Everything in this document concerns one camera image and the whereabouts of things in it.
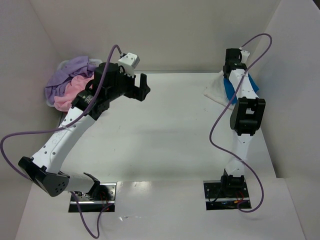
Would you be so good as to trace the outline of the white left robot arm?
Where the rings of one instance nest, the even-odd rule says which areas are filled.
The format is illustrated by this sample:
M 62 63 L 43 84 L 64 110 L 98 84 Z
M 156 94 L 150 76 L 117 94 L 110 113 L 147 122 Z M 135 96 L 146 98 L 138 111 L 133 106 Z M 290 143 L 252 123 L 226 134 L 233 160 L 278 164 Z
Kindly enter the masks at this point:
M 151 91 L 146 74 L 140 74 L 139 86 L 136 86 L 135 75 L 128 75 L 124 64 L 110 63 L 103 75 L 105 65 L 103 62 L 95 69 L 93 79 L 72 101 L 60 130 L 32 157 L 24 156 L 18 162 L 27 177 L 51 197 L 64 191 L 79 192 L 90 199 L 97 197 L 100 181 L 86 172 L 62 172 L 64 160 L 84 132 L 109 109 L 112 101 L 125 96 L 142 102 Z

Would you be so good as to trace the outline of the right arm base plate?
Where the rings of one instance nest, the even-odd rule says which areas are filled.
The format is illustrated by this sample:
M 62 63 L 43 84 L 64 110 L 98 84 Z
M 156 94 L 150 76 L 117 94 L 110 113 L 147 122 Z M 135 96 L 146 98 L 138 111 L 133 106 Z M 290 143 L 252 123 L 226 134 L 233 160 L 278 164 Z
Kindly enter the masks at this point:
M 238 203 L 241 209 L 252 208 L 246 182 L 242 188 L 223 190 L 220 181 L 204 181 L 203 189 L 207 211 L 236 210 Z

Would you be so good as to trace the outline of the blue t shirt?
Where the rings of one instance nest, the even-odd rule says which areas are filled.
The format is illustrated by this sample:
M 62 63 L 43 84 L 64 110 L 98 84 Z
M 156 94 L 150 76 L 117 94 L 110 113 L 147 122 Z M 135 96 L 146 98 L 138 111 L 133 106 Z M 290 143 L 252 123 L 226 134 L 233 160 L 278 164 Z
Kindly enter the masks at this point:
M 256 85 L 255 81 L 253 80 L 250 74 L 248 74 L 248 79 L 250 81 L 252 89 L 254 90 L 255 93 L 257 93 L 260 89 Z M 223 78 L 223 85 L 224 85 L 226 97 L 228 101 L 230 101 L 235 93 L 235 88 L 233 87 L 232 83 L 225 77 Z

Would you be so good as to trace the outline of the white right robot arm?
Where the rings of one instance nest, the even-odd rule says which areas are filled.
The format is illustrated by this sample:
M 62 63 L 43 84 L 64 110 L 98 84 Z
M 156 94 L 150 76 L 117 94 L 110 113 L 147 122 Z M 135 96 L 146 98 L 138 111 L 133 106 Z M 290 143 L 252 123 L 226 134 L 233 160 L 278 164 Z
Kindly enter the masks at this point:
M 233 157 L 224 169 L 221 193 L 227 198 L 239 197 L 244 192 L 245 170 L 249 145 L 260 128 L 266 102 L 257 95 L 258 87 L 249 73 L 246 61 L 250 53 L 239 48 L 228 48 L 223 66 L 223 84 L 233 110 L 230 128 L 233 130 Z

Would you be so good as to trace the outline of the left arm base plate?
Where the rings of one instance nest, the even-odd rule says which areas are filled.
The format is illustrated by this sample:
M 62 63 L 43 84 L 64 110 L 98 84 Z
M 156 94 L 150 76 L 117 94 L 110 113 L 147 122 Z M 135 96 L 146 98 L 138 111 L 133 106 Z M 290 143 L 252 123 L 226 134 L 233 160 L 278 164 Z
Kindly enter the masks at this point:
M 114 212 L 116 190 L 115 182 L 96 182 L 89 192 L 75 191 L 74 194 L 83 213 Z

